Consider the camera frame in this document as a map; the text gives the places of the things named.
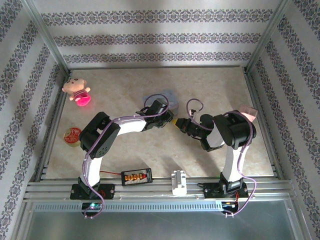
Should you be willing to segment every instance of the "table surface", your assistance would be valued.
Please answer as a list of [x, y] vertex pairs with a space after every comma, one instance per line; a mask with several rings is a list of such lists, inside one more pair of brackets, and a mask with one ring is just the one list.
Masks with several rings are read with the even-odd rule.
[[[173, 90], [179, 102], [177, 118], [187, 118], [190, 98], [204, 102], [202, 114], [219, 115], [252, 101], [241, 67], [148, 68], [75, 70], [73, 78], [83, 78], [91, 88], [91, 102], [79, 107], [67, 97], [60, 118], [47, 179], [77, 178], [82, 171], [84, 152], [67, 145], [63, 136], [71, 127], [84, 127], [98, 112], [111, 118], [128, 116], [143, 108], [143, 97]], [[190, 107], [199, 109], [198, 103]], [[258, 121], [257, 136], [247, 151], [243, 173], [273, 176]], [[154, 177], [170, 177], [173, 170], [184, 170], [187, 177], [218, 177], [226, 161], [226, 147], [206, 152], [199, 141], [183, 134], [172, 123], [164, 128], [120, 135], [102, 160], [101, 170], [121, 171], [151, 168]], [[102, 177], [114, 175], [101, 173]]]

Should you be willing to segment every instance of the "pink object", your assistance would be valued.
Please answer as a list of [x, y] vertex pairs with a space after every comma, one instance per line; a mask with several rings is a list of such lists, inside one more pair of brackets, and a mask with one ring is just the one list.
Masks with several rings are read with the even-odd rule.
[[62, 88], [62, 91], [70, 94], [69, 100], [75, 100], [80, 107], [87, 105], [91, 96], [89, 95], [90, 87], [86, 87], [87, 81], [82, 78], [74, 78], [68, 80]]

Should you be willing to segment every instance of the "floral pattern wall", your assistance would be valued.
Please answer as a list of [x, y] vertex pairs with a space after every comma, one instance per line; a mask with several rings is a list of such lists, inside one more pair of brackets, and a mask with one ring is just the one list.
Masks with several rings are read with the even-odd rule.
[[251, 77], [312, 239], [320, 239], [320, 4], [293, 0]]
[[34, 0], [71, 69], [245, 66], [279, 0]]
[[41, 158], [64, 72], [19, 0], [0, 0], [0, 240]]

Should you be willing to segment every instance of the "plush toy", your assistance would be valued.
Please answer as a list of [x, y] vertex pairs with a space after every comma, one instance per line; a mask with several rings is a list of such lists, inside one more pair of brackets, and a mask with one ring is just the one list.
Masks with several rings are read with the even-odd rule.
[[75, 100], [78, 106], [87, 105], [91, 96], [89, 95], [90, 88], [86, 87], [87, 81], [82, 78], [74, 78], [68, 80], [62, 88], [64, 93], [68, 93], [71, 96], [69, 97], [70, 101]]

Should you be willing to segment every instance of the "purple cable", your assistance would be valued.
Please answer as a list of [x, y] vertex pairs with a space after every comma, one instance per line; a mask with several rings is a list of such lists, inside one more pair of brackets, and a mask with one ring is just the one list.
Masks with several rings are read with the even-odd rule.
[[248, 199], [247, 199], [247, 200], [245, 201], [245, 203], [243, 204], [243, 206], [242, 206], [238, 211], [236, 211], [235, 213], [227, 214], [227, 215], [226, 215], [226, 216], [232, 216], [232, 217], [233, 217], [234, 215], [237, 215], [238, 213], [240, 213], [240, 212], [246, 207], [246, 205], [248, 204], [249, 200], [252, 198], [252, 196], [254, 195], [254, 193], [255, 193], [255, 191], [256, 191], [256, 189], [257, 189], [257, 181], [256, 181], [255, 179], [253, 179], [252, 177], [248, 177], [248, 176], [243, 175], [243, 174], [241, 173], [241, 171], [240, 171], [240, 163], [241, 163], [241, 160], [242, 160], [242, 159], [241, 159], [241, 158], [242, 158], [242, 154], [243, 154], [243, 152], [245, 151], [245, 149], [249, 146], [249, 144], [251, 143], [252, 138], [253, 138], [254, 130], [253, 130], [253, 127], [252, 127], [252, 123], [248, 120], [248, 118], [247, 118], [246, 116], [244, 116], [243, 114], [241, 114], [241, 113], [238, 112], [238, 111], [228, 111], [228, 112], [226, 112], [225, 114], [223, 114], [223, 116], [228, 115], [228, 114], [236, 114], [236, 115], [239, 115], [239, 116], [243, 117], [243, 118], [248, 122], [248, 124], [249, 124], [249, 127], [250, 127], [249, 139], [248, 139], [248, 141], [246, 142], [246, 144], [242, 147], [242, 149], [241, 149], [241, 151], [240, 151], [240, 155], [239, 155], [238, 162], [237, 162], [237, 170], [238, 170], [239, 174], [240, 174], [243, 178], [249, 179], [249, 180], [253, 181], [253, 183], [254, 183], [253, 190], [252, 190], [250, 196], [248, 197]]
[[[100, 215], [102, 213], [102, 211], [104, 210], [104, 207], [105, 207], [105, 200], [104, 198], [101, 196], [100, 193], [98, 193], [92, 186], [89, 185], [89, 182], [87, 180], [87, 176], [85, 174], [86, 172], [86, 162], [87, 160], [89, 159], [90, 157], [90, 153], [95, 149], [95, 147], [97, 146], [98, 142], [101, 140], [101, 138], [103, 137], [103, 135], [106, 133], [106, 131], [108, 130], [108, 128], [111, 126], [111, 124], [113, 124], [114, 122], [118, 122], [120, 120], [130, 120], [130, 119], [145, 119], [145, 118], [154, 118], [154, 117], [158, 117], [164, 113], [166, 113], [169, 109], [169, 100], [168, 98], [163, 95], [163, 94], [160, 94], [160, 93], [156, 93], [156, 94], [152, 94], [150, 96], [148, 96], [145, 101], [144, 101], [144, 107], [146, 107], [146, 102], [149, 98], [153, 97], [153, 96], [162, 96], [165, 98], [166, 102], [167, 102], [167, 105], [166, 105], [166, 108], [164, 109], [163, 112], [161, 113], [158, 113], [158, 114], [153, 114], [153, 115], [148, 115], [148, 116], [136, 116], [136, 115], [133, 115], [133, 116], [122, 116], [122, 117], [118, 117], [118, 118], [115, 118], [113, 120], [111, 120], [107, 126], [103, 129], [103, 131], [101, 132], [100, 136], [96, 139], [96, 141], [94, 142], [94, 144], [91, 146], [91, 148], [89, 149], [89, 151], [85, 154], [84, 156], [84, 161], [82, 163], [82, 174], [83, 174], [83, 178], [84, 178], [84, 181], [85, 181], [85, 184], [89, 187], [89, 189], [94, 192], [100, 199], [101, 199], [101, 203], [102, 203], [102, 206], [101, 206], [101, 209], [93, 216], [90, 216], [90, 219], [94, 219], [95, 217], [97, 217], [98, 215]], [[86, 208], [84, 210], [84, 217], [87, 218], [88, 216], [86, 215], [86, 212], [87, 210], [90, 209], [89, 207]]]
[[191, 101], [197, 101], [201, 104], [201, 108], [198, 110], [198, 112], [200, 112], [203, 108], [204, 108], [204, 103], [199, 100], [198, 98], [191, 98], [189, 101], [186, 102], [186, 113], [188, 114], [189, 118], [191, 119], [191, 122], [193, 122], [195, 125], [199, 126], [200, 128], [203, 128], [205, 130], [213, 130], [213, 128], [208, 128], [208, 127], [205, 127], [205, 126], [202, 126], [200, 123], [197, 123], [196, 120], [194, 120], [194, 118], [190, 115], [190, 112], [189, 112], [189, 103]]

